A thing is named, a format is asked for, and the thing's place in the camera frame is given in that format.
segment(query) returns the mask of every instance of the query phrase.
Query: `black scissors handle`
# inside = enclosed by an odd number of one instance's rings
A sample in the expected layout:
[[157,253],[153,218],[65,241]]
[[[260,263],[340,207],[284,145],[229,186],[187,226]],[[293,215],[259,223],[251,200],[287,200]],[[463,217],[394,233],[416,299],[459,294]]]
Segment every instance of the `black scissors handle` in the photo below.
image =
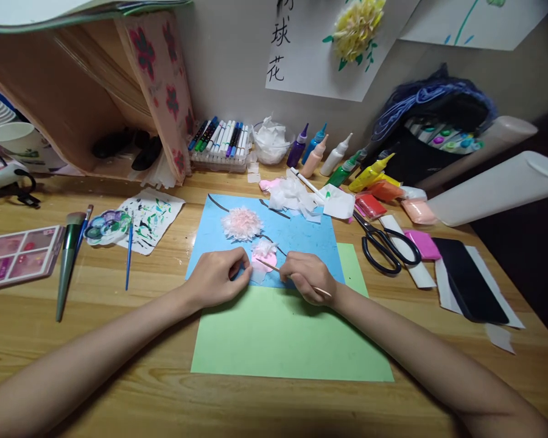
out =
[[[412,251],[412,254],[414,255],[414,260],[408,260],[407,258],[405,258],[404,255],[400,251],[398,251],[398,249],[396,248],[392,240],[389,238],[386,238],[385,236],[386,234],[391,234],[395,238],[400,239],[402,242],[408,245],[408,248],[410,248],[410,250]],[[420,250],[418,249],[416,244],[414,244],[414,242],[411,241],[409,238],[407,238],[404,234],[399,233],[398,231],[391,230],[389,228],[384,228],[384,233],[382,238],[384,239],[388,247],[394,252],[394,254],[396,254],[396,256],[400,260],[402,260],[406,265],[416,266],[422,261],[422,255],[420,254]]]
[[[405,244],[408,245],[410,250],[412,250],[412,253],[414,255],[414,260],[408,260],[404,255],[396,248],[396,246],[393,244],[393,242],[388,238],[388,234],[391,234],[394,238],[398,238],[402,240]],[[382,253],[382,255],[388,260],[392,266],[393,269],[386,268],[385,266],[380,265],[373,256],[370,254],[370,250],[368,248],[368,242],[371,242],[373,246],[376,247],[376,249]],[[372,266],[374,266],[378,271],[389,274],[389,275],[396,275],[402,270],[402,263],[397,259],[399,258],[404,262],[406,265],[415,266],[420,263],[422,260],[422,257],[420,255],[420,251],[418,250],[418,247],[414,244],[413,241],[408,239],[405,235],[391,230],[391,229],[384,229],[384,231],[374,229],[372,231],[367,231],[365,233],[365,236],[361,238],[361,246],[365,254],[365,258],[368,262],[371,263]]]

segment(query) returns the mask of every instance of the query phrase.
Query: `green paint bottle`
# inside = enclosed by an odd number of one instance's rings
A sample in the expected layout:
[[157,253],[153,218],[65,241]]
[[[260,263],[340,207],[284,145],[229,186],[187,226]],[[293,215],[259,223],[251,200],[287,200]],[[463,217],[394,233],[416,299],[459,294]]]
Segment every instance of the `green paint bottle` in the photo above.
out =
[[349,178],[349,175],[351,174],[351,171],[355,168],[357,165],[357,157],[359,157],[359,154],[361,151],[358,151],[355,155],[353,155],[349,160],[345,161],[341,167],[339,167],[329,178],[329,181],[327,181],[327,184],[330,184],[332,186],[338,187],[341,184],[343,184],[347,178]]

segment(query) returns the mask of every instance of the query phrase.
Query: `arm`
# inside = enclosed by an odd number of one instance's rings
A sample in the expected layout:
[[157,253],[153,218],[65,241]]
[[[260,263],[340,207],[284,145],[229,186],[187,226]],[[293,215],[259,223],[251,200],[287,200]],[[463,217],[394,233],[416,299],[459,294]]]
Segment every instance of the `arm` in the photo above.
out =
[[291,251],[280,274],[290,277],[308,302],[330,306],[369,336],[453,409],[473,436],[548,437],[548,421],[495,374],[428,330],[337,283],[318,257]]
[[[231,281],[242,265],[244,273]],[[48,431],[165,329],[235,297],[250,274],[241,247],[204,254],[181,287],[27,366],[0,385],[0,436]]]

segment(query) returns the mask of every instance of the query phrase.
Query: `pink paint bottle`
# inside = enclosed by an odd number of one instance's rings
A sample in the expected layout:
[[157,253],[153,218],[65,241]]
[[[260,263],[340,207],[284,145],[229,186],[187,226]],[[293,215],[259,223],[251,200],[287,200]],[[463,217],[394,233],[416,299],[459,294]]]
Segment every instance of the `pink paint bottle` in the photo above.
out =
[[305,178],[310,178],[312,173],[317,168],[318,164],[323,159],[323,153],[325,152],[325,149],[327,147],[327,137],[329,134],[325,136],[323,141],[321,141],[318,145],[315,146],[315,148],[312,150],[312,152],[309,154],[309,157],[306,160],[306,163],[304,163],[303,168],[300,170],[300,174]]

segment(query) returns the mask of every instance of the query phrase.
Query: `blue paint bottle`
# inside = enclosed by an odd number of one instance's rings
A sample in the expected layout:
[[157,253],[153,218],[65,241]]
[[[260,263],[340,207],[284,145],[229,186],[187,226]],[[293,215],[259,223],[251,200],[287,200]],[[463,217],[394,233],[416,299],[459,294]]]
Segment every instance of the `blue paint bottle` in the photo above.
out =
[[286,165],[288,167],[296,167],[298,165],[298,160],[304,152],[306,146],[306,130],[309,128],[307,123],[304,127],[303,132],[297,137],[296,141],[292,144],[292,149],[290,149],[290,154],[288,155],[288,160],[286,160]]
[[314,150],[314,148],[321,142],[323,141],[323,139],[325,138],[325,129],[327,129],[327,124],[325,123],[325,125],[323,126],[323,129],[321,129],[317,135],[315,135],[313,137],[313,139],[311,140],[311,142],[309,143],[309,146],[308,148],[306,149],[306,152],[304,153],[304,156],[303,156],[303,165],[304,163],[306,163],[306,160],[308,159],[309,155],[311,154],[311,152]]

